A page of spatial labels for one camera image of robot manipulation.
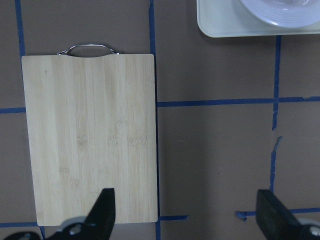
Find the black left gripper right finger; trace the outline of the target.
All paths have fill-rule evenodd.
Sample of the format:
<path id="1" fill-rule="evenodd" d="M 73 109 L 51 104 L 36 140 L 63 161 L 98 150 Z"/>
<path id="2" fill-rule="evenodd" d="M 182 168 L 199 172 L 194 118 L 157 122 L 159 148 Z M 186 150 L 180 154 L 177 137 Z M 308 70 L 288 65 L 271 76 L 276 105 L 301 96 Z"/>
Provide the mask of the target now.
<path id="1" fill-rule="evenodd" d="M 256 194 L 256 223 L 267 240 L 318 240 L 318 223 L 301 223 L 268 189 Z"/>

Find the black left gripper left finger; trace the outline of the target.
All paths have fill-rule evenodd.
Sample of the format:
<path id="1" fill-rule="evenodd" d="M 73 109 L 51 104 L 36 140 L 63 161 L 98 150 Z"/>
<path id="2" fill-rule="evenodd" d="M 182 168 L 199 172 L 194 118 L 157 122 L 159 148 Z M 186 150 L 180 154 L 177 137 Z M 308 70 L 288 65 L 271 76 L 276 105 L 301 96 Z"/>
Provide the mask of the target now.
<path id="1" fill-rule="evenodd" d="M 83 222 L 58 230 L 49 240 L 108 240 L 116 219 L 115 190 L 104 188 Z"/>

